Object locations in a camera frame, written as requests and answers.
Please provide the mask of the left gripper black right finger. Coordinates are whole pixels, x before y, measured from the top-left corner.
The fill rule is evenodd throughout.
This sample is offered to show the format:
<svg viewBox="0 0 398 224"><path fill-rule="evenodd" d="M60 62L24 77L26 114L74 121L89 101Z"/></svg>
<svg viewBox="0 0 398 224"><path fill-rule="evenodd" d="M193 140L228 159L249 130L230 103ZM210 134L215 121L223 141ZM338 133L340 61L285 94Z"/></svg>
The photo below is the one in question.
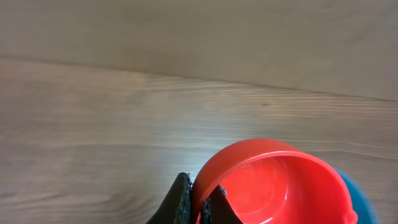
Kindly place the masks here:
<svg viewBox="0 0 398 224"><path fill-rule="evenodd" d="M218 185L205 200L201 210L201 224L243 224Z"/></svg>

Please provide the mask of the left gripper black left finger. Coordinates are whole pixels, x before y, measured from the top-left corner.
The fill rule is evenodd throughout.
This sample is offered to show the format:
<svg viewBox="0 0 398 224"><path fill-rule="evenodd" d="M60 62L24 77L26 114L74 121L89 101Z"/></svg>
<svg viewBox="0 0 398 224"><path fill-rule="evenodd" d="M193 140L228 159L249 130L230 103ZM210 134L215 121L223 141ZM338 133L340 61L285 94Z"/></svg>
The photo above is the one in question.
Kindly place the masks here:
<svg viewBox="0 0 398 224"><path fill-rule="evenodd" d="M160 207L147 224L188 224L190 223L191 181L187 173L177 175Z"/></svg>

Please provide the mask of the red plastic measuring scoop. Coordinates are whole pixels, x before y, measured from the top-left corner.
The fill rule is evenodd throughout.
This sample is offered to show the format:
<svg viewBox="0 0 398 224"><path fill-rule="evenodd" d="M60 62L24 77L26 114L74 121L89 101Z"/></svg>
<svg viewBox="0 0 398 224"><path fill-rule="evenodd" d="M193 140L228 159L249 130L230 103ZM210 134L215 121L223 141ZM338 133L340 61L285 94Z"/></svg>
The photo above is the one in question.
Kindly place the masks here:
<svg viewBox="0 0 398 224"><path fill-rule="evenodd" d="M217 152L192 187L191 222L221 186L243 223L340 223L358 221L349 190L325 161L282 141L248 139Z"/></svg>

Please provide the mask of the blue plastic bowl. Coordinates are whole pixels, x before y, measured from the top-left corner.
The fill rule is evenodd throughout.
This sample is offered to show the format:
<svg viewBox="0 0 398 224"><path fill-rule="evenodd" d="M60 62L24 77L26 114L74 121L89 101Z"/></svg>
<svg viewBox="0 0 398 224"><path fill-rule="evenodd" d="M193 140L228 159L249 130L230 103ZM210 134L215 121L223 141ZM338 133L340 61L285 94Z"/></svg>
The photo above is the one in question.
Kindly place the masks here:
<svg viewBox="0 0 398 224"><path fill-rule="evenodd" d="M337 169L336 171L344 180L351 195L353 208L358 216L357 224L380 224L377 211L372 201L364 193L362 188L352 177L344 173L342 170Z"/></svg>

